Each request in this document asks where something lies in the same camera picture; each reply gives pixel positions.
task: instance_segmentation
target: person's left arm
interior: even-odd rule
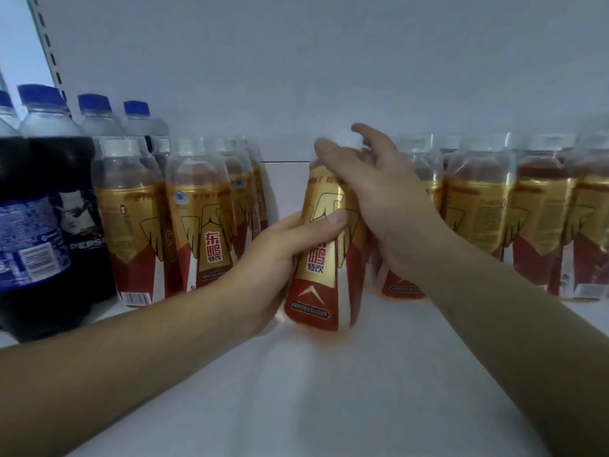
[[[335,238],[344,211],[265,230],[207,287],[53,338],[0,350],[0,449],[63,455],[143,401],[262,330],[281,303],[292,257]]]

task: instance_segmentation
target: hand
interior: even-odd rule
[[[228,292],[236,293],[229,300],[246,336],[260,332],[277,312],[293,273],[294,255],[335,239],[346,221],[344,209],[306,225],[301,225],[301,213],[294,213],[265,229],[237,265],[218,280]]]
[[[363,219],[378,238],[389,268],[401,278],[416,281],[424,268],[421,265],[433,256],[430,251],[454,234],[391,138],[363,123],[355,123],[351,129],[372,149],[374,164],[366,164],[352,150],[327,139],[316,141],[316,153],[357,194]]]

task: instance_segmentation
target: forearm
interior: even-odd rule
[[[450,234],[417,283],[556,455],[609,453],[609,339]]]
[[[0,448],[60,455],[245,336],[220,281],[51,339],[0,350]]]

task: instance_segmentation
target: person's right hand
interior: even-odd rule
[[[414,169],[385,133],[363,123],[360,133],[375,156],[374,166],[328,139],[317,139],[315,151],[326,167],[357,194],[362,216],[378,238],[379,251],[401,278],[417,276],[432,249],[442,246],[453,232],[434,208]]]

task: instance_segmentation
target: blue bottle cap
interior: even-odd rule
[[[45,84],[20,84],[17,86],[24,106],[42,105],[68,109],[68,104],[61,92],[54,86]]]
[[[144,115],[150,117],[150,109],[148,103],[144,101],[125,101],[125,114],[127,115]]]
[[[13,102],[10,100],[9,93],[6,91],[0,91],[0,106],[15,109]]]
[[[78,105],[81,112],[112,112],[110,100],[102,94],[79,94]]]

